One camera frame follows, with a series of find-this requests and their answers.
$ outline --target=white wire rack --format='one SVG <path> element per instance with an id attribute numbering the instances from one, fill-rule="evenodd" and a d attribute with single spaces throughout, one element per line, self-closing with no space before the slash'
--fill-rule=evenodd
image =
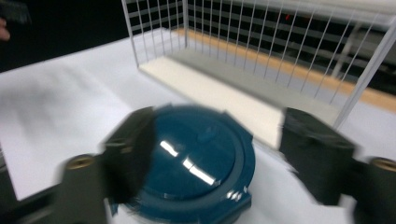
<path id="1" fill-rule="evenodd" d="M 380 65 L 395 64 L 387 54 L 396 38 L 396 3 L 388 0 L 123 4 L 138 66 L 170 56 L 281 107 L 295 107 L 300 102 L 293 101 L 301 98 L 294 96 L 302 95 L 319 102 L 314 107 L 322 111 L 320 117 L 335 108 L 334 127 L 348 116 Z M 224 74 L 226 66 L 235 74 Z M 267 86 L 259 80 L 277 91 L 261 90 Z"/>

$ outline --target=white table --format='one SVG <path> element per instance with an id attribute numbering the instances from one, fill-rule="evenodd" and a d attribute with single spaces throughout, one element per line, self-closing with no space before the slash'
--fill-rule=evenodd
<path id="1" fill-rule="evenodd" d="M 128 39 L 0 75 L 0 141 L 18 199 L 58 180 L 60 164 L 98 153 L 100 142 L 131 111 L 187 104 L 140 74 Z M 237 223 L 347 223 L 345 208 L 317 205 L 289 166 L 255 147 L 252 207 Z M 135 223 L 124 212 L 114 223 Z"/>

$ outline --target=hand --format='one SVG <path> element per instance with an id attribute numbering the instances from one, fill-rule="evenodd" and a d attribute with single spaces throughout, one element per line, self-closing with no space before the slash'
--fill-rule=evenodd
<path id="1" fill-rule="evenodd" d="M 6 29 L 7 22 L 3 19 L 0 19 L 0 40 L 8 41 L 10 38 L 9 32 Z"/>

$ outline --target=blue lid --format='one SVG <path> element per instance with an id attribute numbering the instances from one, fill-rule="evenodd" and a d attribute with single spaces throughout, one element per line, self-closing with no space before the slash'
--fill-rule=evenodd
<path id="1" fill-rule="evenodd" d="M 156 111 L 155 128 L 146 184 L 130 204 L 141 217 L 217 223 L 250 207 L 252 136 L 231 117 L 198 106 L 167 106 Z"/>

